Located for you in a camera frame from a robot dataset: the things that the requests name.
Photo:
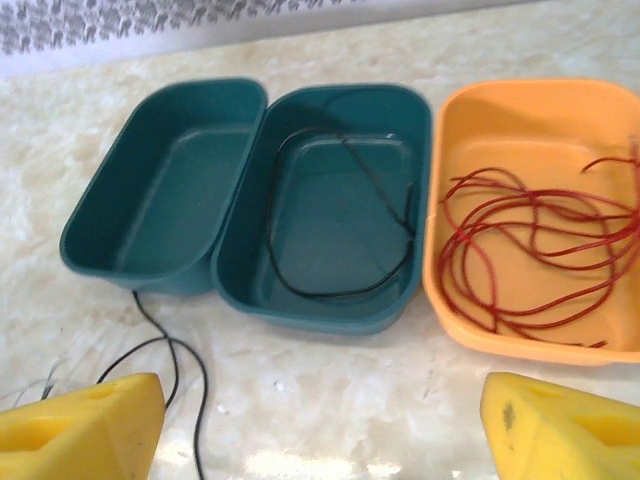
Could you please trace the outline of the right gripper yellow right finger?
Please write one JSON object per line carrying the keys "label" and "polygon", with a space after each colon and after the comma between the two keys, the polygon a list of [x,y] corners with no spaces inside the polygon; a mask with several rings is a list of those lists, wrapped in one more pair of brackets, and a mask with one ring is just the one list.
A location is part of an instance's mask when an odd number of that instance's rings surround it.
{"label": "right gripper yellow right finger", "polygon": [[637,479],[639,408],[530,377],[487,375],[480,416],[501,479]]}

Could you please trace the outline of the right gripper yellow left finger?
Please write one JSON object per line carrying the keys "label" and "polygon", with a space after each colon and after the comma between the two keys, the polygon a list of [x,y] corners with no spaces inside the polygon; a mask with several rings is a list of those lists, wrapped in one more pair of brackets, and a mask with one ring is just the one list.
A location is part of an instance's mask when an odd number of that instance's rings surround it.
{"label": "right gripper yellow left finger", "polygon": [[164,417],[164,396],[154,373],[4,411],[1,477],[146,479]]}

